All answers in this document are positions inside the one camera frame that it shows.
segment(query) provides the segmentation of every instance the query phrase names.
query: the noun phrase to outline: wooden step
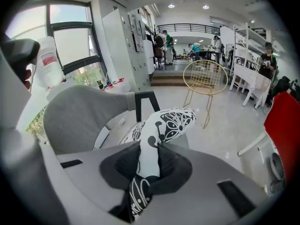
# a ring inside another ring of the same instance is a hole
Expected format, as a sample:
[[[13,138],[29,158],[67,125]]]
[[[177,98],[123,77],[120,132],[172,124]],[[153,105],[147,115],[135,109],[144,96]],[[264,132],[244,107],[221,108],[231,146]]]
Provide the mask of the wooden step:
[[[152,80],[150,84],[151,87],[162,87],[162,86],[185,87],[186,86],[183,79],[176,79],[176,78]]]
[[[189,79],[191,76],[184,76],[185,79]],[[162,79],[183,79],[183,75],[154,75],[152,80]]]

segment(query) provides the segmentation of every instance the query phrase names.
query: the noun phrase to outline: gold wire chair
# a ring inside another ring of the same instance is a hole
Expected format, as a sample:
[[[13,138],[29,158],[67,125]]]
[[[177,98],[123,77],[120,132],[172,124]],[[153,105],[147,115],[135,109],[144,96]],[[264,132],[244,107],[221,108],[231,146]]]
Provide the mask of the gold wire chair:
[[[226,83],[220,84],[221,72],[226,75]],[[193,92],[208,95],[206,105],[207,116],[203,128],[207,126],[210,121],[210,107],[213,95],[223,91],[228,84],[228,76],[225,69],[214,61],[197,60],[184,69],[183,80],[188,86],[188,92],[183,107],[189,105],[192,101]],[[189,103],[186,104],[189,92],[192,91]]]

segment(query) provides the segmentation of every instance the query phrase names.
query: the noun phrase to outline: red object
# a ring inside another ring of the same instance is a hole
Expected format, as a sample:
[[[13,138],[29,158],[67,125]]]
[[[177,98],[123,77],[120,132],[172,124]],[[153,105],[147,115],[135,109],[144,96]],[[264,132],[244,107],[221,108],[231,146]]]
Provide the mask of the red object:
[[[42,61],[44,67],[46,67],[48,64],[56,62],[56,56],[53,53],[48,53],[42,56]]]
[[[300,162],[300,104],[287,92],[278,94],[264,126],[279,152],[289,182]]]

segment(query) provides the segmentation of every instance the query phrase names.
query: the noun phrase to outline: black and white pillow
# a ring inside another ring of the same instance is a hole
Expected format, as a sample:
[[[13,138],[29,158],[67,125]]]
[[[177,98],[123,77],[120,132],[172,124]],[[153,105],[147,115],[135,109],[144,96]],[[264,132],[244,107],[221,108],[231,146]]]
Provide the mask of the black and white pillow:
[[[160,177],[157,146],[178,138],[195,123],[196,116],[192,109],[175,107],[153,113],[122,139],[120,144],[140,140],[141,146],[137,175],[129,188],[134,217],[139,216],[151,200],[150,184]]]

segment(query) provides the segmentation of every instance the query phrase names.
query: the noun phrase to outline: bag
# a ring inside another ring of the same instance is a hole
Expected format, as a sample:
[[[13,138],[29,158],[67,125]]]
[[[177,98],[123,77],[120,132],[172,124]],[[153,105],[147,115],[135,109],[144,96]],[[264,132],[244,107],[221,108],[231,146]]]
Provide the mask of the bag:
[[[156,42],[157,47],[163,47],[163,46],[164,46],[164,40],[163,40],[163,38],[160,37],[160,36],[156,36],[156,37],[154,38],[154,42]]]
[[[159,49],[158,47],[155,48],[155,57],[156,58],[162,58],[163,57],[163,51]]]

